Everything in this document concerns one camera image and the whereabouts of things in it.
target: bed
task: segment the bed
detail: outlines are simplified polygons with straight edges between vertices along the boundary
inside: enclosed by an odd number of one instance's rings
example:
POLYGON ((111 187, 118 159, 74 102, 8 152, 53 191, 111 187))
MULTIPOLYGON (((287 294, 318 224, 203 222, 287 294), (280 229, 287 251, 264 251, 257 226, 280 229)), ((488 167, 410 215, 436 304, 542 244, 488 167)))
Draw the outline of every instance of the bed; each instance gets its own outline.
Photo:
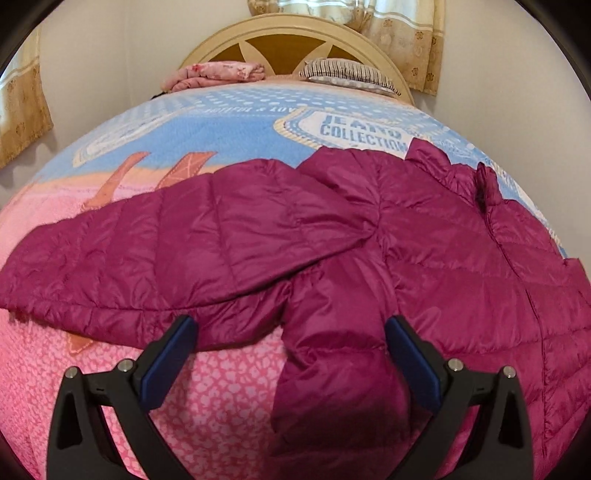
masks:
MULTIPOLYGON (((522 203, 550 230, 543 214, 500 166, 416 109, 387 56, 345 27, 312 17, 263 15, 219 31, 183 65, 209 60, 257 61, 276 76, 161 96, 76 141, 0 212, 0 265, 37 225, 229 164, 277 158, 295 167, 322 145, 382 150, 404 159, 415 137, 444 150, 452 163, 492 167, 503 196, 522 203), (292 76, 307 60, 319 57, 378 68, 394 82, 400 98, 292 76)), ((103 371, 139 355, 132 348, 50 329, 36 319, 16 319, 6 311, 0 311, 0 352, 0 380, 10 385, 0 391, 0 430, 36 479, 45 475, 48 429, 63 372, 74 364, 83 372, 103 371)), ((284 362, 277 329, 256 345, 200 352, 187 363, 152 418, 196 478, 258 478, 284 362)), ((107 420, 126 467, 144 476, 109 411, 107 420)))

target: blue bedspread section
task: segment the blue bedspread section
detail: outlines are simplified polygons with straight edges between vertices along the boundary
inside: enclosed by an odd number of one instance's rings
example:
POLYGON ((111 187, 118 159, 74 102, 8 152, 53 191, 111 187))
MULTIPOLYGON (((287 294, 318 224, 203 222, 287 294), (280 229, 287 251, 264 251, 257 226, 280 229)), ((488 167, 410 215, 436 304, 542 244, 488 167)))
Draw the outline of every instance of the blue bedspread section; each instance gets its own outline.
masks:
POLYGON ((277 158, 295 167, 322 145, 371 148, 404 158, 414 137, 441 148, 452 163, 492 167, 504 198, 522 203, 560 246, 519 185, 458 133, 387 97, 304 82, 259 82, 161 96, 85 135, 35 180, 114 171, 140 151, 149 155, 138 167, 154 170, 172 168, 188 152, 215 152, 208 168, 252 158, 277 158))

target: beige curtain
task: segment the beige curtain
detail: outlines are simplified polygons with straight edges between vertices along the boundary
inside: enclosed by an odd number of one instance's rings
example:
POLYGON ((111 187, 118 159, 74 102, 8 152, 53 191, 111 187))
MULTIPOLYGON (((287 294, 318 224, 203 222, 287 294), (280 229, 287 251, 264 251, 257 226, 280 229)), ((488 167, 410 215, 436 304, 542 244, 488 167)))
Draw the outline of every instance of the beige curtain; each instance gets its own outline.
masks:
POLYGON ((347 25, 392 59, 410 88, 437 94, 445 0, 247 0, 252 15, 314 15, 347 25))
POLYGON ((0 168, 53 128, 39 75, 39 28, 0 77, 0 168))

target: magenta puffer jacket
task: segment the magenta puffer jacket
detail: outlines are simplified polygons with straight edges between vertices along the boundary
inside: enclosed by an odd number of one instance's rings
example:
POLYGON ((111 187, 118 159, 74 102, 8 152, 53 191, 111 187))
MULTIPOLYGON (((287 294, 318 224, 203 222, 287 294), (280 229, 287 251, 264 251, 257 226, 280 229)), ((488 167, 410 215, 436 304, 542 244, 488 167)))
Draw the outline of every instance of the magenta puffer jacket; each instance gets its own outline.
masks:
POLYGON ((181 313, 200 349, 282 323, 272 480, 384 480, 406 454, 426 414, 387 354, 392 314, 446 358, 516 367, 537 479, 591 400, 582 266, 491 169, 451 166, 421 140, 405 161, 329 148, 295 170, 253 160, 38 227, 0 274, 0 306, 140 348, 181 313))

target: white wall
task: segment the white wall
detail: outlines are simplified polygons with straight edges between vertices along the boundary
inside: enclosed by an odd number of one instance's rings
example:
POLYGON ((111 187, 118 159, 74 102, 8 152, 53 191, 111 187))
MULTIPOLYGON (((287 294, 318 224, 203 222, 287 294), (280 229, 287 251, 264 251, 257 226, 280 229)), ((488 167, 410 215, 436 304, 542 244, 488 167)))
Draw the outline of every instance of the white wall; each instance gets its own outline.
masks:
POLYGON ((126 37, 132 103, 159 93, 166 75, 203 40, 250 16, 246 0, 129 0, 126 37))
POLYGON ((447 0, 436 98, 457 130, 528 193, 591 274, 591 101, 558 46, 514 0, 447 0))
POLYGON ((0 207, 48 160, 130 106, 126 0, 65 0, 41 28, 41 80, 55 128, 0 170, 0 207))

